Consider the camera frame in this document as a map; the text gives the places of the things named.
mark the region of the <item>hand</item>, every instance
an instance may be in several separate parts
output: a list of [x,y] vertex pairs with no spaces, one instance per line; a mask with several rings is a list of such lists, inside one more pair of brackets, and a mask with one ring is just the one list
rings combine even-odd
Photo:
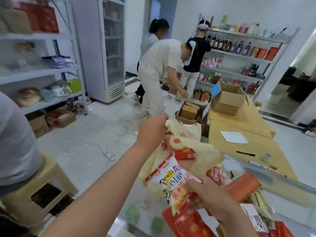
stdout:
[[224,186],[218,186],[205,175],[196,177],[203,181],[203,184],[189,180],[185,185],[187,190],[199,196],[191,203],[189,213],[206,207],[217,220],[225,223],[232,214],[242,211],[239,204],[225,191]]
[[140,124],[136,143],[142,148],[154,152],[161,144],[167,131],[166,128],[167,114],[162,113],[157,117],[152,117]]
[[187,91],[185,89],[181,89],[179,92],[180,92],[180,94],[181,94],[183,99],[188,99],[189,98],[189,95],[188,95],[188,93],[187,93]]

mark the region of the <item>gray shirt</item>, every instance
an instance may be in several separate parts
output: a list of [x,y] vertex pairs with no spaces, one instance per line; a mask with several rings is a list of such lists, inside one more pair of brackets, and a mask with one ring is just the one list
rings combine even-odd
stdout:
[[140,59],[145,55],[148,49],[158,41],[159,39],[156,36],[156,34],[149,34],[149,33],[145,34],[142,44],[140,46]]
[[41,154],[30,124],[13,100],[0,92],[0,186],[31,177]]

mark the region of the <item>refrigerator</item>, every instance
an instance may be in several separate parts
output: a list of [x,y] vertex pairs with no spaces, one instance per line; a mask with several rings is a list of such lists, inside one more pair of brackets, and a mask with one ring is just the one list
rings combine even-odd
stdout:
[[88,95],[110,103],[125,93],[125,0],[72,0]]

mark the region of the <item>beige stool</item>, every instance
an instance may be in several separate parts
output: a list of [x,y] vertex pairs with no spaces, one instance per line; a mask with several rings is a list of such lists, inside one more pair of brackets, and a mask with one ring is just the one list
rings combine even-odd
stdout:
[[[21,187],[4,197],[1,197],[6,211],[16,218],[23,226],[29,228],[30,232],[37,235],[44,227],[43,221],[49,211],[66,195],[75,196],[77,188],[69,180],[63,169],[50,156],[43,155],[42,167],[34,178]],[[61,193],[51,201],[44,209],[31,200],[31,196],[47,183],[57,187]]]

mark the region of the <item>door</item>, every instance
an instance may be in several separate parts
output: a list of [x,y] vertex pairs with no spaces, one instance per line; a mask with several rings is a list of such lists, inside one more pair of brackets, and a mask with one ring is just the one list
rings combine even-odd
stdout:
[[124,82],[124,2],[102,0],[107,86]]

